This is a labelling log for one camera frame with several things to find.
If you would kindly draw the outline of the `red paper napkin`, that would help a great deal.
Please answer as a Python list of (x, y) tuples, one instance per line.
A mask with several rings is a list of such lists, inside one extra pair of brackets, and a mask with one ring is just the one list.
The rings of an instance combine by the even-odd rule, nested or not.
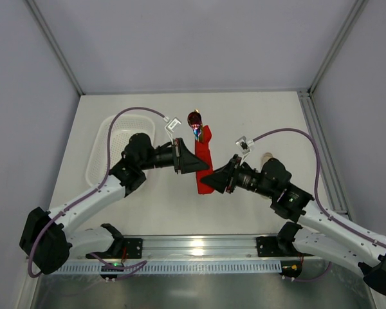
[(213, 173), (213, 164), (212, 164), (212, 157), (210, 152), (210, 141), (212, 139), (212, 132), (208, 125), (205, 125), (203, 127), (203, 141), (195, 141), (195, 155), (200, 158), (202, 161), (204, 161), (208, 168), (202, 171), (196, 172), (196, 185), (198, 194), (205, 195), (205, 194), (212, 194), (214, 189), (209, 187), (208, 185), (205, 185), (201, 182), (201, 179), (205, 176), (209, 176)]

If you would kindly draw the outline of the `iridescent rainbow fork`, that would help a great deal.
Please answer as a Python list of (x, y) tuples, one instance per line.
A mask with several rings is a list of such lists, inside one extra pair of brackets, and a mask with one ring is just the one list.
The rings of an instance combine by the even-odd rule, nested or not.
[(194, 130), (194, 134), (195, 134), (195, 138), (196, 138), (196, 141), (198, 142), (202, 142), (202, 127), (197, 127), (195, 128)]

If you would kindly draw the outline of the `iridescent rainbow spoon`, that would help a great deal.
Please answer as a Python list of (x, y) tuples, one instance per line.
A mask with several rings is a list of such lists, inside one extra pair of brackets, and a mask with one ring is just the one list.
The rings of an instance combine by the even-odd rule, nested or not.
[(193, 134), (194, 134), (194, 120), (195, 120), (195, 112), (193, 111), (193, 112), (189, 113), (188, 117), (187, 117), (188, 125), (192, 129)]

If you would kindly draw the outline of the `gold knife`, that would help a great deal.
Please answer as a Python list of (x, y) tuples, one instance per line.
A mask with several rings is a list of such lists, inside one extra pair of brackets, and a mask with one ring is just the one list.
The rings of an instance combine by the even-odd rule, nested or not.
[(195, 120), (194, 120), (194, 134), (196, 140), (200, 143), (203, 143), (203, 122), (200, 112), (196, 109), (195, 111)]

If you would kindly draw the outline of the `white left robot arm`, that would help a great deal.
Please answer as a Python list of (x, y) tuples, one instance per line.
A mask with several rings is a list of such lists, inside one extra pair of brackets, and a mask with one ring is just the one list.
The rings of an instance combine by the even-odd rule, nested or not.
[(147, 177), (146, 170), (174, 168), (176, 173), (205, 171), (208, 164), (191, 153), (182, 138), (154, 148), (145, 133), (133, 135), (121, 159), (102, 181), (70, 201), (49, 211), (32, 210), (19, 242), (28, 256), (28, 273), (35, 278), (33, 267), (41, 274), (57, 271), (70, 258), (119, 258), (125, 238), (109, 223), (79, 232), (77, 229), (107, 206), (136, 191)]

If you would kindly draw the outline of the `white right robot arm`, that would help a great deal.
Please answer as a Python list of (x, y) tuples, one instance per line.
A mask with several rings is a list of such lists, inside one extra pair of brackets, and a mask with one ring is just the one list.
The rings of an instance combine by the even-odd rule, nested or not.
[(321, 209), (314, 197), (291, 183), (291, 173), (275, 158), (261, 171), (235, 155), (201, 182), (220, 193), (240, 187), (271, 200), (274, 213), (287, 222), (277, 234), (286, 254), (310, 254), (358, 274), (386, 296), (386, 236), (371, 232), (337, 213)]

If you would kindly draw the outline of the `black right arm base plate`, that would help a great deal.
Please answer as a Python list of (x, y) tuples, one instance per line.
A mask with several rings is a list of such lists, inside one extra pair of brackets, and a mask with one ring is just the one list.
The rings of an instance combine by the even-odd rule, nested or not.
[(300, 257), (300, 252), (286, 253), (284, 250), (279, 248), (276, 234), (267, 234), (258, 236), (255, 238), (255, 247), (257, 250), (257, 256), (260, 258), (272, 258), (272, 257)]

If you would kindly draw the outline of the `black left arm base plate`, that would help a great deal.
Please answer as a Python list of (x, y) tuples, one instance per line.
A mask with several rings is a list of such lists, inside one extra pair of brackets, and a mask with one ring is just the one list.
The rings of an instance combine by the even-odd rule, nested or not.
[(141, 259), (142, 250), (142, 238), (120, 238), (115, 239), (107, 250), (94, 254), (101, 259)]

